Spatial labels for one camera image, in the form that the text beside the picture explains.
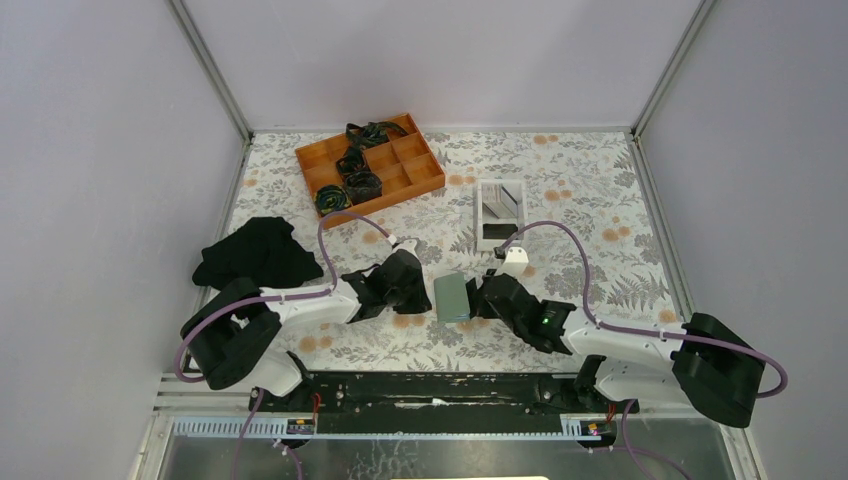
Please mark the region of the green leather card holder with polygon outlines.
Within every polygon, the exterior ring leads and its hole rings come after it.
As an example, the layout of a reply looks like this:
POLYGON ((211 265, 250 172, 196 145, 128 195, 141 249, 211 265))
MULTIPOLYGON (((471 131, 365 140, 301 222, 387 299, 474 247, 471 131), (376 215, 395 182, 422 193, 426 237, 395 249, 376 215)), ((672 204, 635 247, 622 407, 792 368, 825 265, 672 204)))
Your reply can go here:
POLYGON ((438 322, 461 323, 471 318, 466 281, 462 273, 452 272, 435 278, 433 287, 438 322))

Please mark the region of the white plastic card box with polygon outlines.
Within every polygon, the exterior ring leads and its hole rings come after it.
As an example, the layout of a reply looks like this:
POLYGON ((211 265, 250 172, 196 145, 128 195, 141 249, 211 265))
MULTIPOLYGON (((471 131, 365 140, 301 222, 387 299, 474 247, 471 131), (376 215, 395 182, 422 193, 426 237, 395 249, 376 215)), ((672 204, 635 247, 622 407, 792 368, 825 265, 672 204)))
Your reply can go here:
POLYGON ((484 223, 512 223, 519 229, 523 228, 526 221, 528 203, 526 200, 525 183, 515 179, 481 179, 478 181, 474 195, 474 233, 477 252, 492 251, 500 246, 505 240, 484 240, 482 238, 482 225, 484 223), (498 184, 501 187, 501 200, 503 207, 501 215, 495 216, 481 202, 481 186, 484 184, 498 184))

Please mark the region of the black cloth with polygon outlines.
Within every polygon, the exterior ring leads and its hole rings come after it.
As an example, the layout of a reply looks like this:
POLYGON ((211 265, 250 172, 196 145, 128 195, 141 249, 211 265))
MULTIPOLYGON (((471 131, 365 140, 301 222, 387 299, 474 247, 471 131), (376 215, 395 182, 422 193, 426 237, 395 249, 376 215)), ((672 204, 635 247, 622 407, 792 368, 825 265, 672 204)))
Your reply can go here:
POLYGON ((201 251, 191 280, 221 290, 248 278, 258 287, 300 287, 324 275, 315 255, 293 237, 294 226, 282 217, 254 217, 232 234, 201 251))

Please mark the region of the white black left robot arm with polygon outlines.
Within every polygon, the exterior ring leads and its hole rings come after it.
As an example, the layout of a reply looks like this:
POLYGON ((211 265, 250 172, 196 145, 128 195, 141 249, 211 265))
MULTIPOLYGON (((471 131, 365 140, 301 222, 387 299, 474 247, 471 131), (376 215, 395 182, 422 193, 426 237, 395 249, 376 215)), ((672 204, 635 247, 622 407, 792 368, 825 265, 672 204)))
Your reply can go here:
POLYGON ((422 264, 412 243, 402 242, 383 262, 334 284, 278 290, 236 279, 183 325, 178 354, 194 360, 197 381, 213 391, 258 387, 296 411, 309 401, 311 387, 294 354, 273 348, 283 334, 370 320, 386 309, 417 315, 431 308, 422 264))

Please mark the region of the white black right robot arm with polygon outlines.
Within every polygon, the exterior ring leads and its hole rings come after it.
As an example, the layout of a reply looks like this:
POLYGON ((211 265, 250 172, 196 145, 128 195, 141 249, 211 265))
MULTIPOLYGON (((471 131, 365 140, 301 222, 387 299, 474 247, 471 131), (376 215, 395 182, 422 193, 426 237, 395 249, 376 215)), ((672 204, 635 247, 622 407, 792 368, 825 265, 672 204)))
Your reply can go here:
POLYGON ((644 330, 622 319, 592 321, 572 303, 540 300, 506 274, 489 272, 465 289, 473 316, 501 320, 542 353, 582 358, 573 396, 583 410, 650 400, 689 405, 730 427, 751 423, 765 362, 711 315, 644 330))

